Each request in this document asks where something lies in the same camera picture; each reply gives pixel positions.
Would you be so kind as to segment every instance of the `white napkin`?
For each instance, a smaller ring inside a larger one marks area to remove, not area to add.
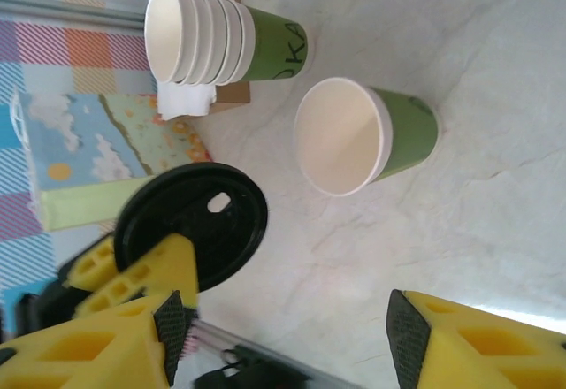
[[[181,115],[202,117],[208,115],[210,105],[216,102],[216,87],[180,86],[173,82],[157,83],[157,111],[167,121]]]

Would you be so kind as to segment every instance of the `white marble surface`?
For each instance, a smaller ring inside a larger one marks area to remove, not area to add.
[[[200,119],[219,162],[264,190],[252,260],[202,295],[205,320],[370,388],[397,387],[393,288],[566,331],[566,0],[245,0],[311,25],[304,77]],[[291,149],[302,96],[342,75],[425,99],[429,160],[332,199]]]

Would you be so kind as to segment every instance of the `black lid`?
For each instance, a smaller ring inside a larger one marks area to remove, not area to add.
[[[210,212],[209,202],[230,202]],[[165,236],[181,234],[195,245],[199,290],[219,285],[256,252],[267,227],[267,202],[246,174],[217,163],[183,165],[160,174],[128,201],[114,231],[119,271]]]

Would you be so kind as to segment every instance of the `light green paper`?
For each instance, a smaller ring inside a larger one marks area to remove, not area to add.
[[[128,199],[153,178],[122,179],[41,192],[43,228],[52,232],[114,219]]]

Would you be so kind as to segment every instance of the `stack of paper cups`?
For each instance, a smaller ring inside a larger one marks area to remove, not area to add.
[[[314,57],[301,24],[234,0],[149,0],[145,45],[156,80],[188,85],[292,78]]]

